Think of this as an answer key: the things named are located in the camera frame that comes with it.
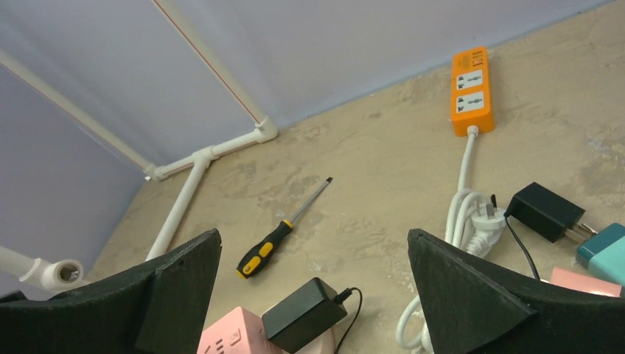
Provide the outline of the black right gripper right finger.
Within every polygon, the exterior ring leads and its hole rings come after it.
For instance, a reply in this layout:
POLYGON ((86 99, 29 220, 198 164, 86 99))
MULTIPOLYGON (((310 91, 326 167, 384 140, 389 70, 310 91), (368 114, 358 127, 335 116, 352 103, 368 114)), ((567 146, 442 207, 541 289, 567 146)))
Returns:
POLYGON ((408 257, 435 353, 622 353, 624 300, 534 280, 408 233, 408 257))

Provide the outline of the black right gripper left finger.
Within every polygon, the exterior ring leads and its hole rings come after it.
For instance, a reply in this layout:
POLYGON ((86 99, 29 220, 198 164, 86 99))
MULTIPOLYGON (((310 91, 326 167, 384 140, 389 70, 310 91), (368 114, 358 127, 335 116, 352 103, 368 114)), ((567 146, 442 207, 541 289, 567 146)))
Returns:
POLYGON ((3 353, 195 353, 222 250, 211 229, 47 300, 1 298, 3 353))

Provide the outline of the pink cube power socket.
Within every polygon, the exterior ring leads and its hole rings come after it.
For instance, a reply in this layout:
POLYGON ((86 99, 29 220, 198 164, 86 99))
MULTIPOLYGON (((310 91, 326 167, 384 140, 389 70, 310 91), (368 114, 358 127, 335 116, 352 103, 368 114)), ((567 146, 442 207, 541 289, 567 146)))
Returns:
MULTIPOLYGON (((303 314, 303 310, 276 305, 263 317, 279 319, 278 323, 285 327, 303 314)), ((197 353, 287 353, 267 339, 261 318, 246 308, 236 307, 201 333, 197 353)), ((335 353, 332 328, 295 353, 335 353)))

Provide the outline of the salmon pink USB charger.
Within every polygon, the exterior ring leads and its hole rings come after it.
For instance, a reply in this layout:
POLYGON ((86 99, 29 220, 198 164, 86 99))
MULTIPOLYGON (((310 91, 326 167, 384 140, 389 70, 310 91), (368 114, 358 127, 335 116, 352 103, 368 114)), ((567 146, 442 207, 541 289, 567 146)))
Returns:
POLYGON ((621 285, 563 268, 554 268, 548 282, 562 288, 589 294, 624 298, 624 288, 621 285))

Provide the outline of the black power adapter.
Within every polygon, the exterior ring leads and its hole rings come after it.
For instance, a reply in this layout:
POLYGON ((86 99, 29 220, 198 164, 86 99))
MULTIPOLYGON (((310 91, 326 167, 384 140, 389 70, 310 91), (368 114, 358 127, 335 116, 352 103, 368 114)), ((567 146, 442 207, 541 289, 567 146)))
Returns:
POLYGON ((261 316, 268 341, 296 353, 347 316, 343 303, 355 290, 338 293, 320 278, 312 278, 261 316))
POLYGON ((598 232, 580 222, 585 209, 548 188, 532 182, 516 192, 504 213, 551 243, 564 236, 582 243, 598 232))

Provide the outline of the teal USB charger plug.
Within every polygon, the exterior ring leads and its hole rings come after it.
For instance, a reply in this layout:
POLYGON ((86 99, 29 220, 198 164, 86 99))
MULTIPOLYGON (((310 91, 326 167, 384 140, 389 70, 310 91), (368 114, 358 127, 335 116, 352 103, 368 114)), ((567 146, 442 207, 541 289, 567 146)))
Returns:
POLYGON ((612 223, 584 241, 576 261, 595 278, 624 286, 624 226, 612 223))

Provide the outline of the orange power strip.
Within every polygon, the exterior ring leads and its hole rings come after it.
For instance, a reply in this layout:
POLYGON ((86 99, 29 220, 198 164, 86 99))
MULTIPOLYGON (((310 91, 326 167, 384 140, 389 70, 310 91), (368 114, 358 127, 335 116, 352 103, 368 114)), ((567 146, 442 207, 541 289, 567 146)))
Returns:
POLYGON ((450 121, 456 136, 467 136, 471 126, 476 126, 480 133, 495 129, 489 59, 485 46, 453 56, 450 107, 450 121))

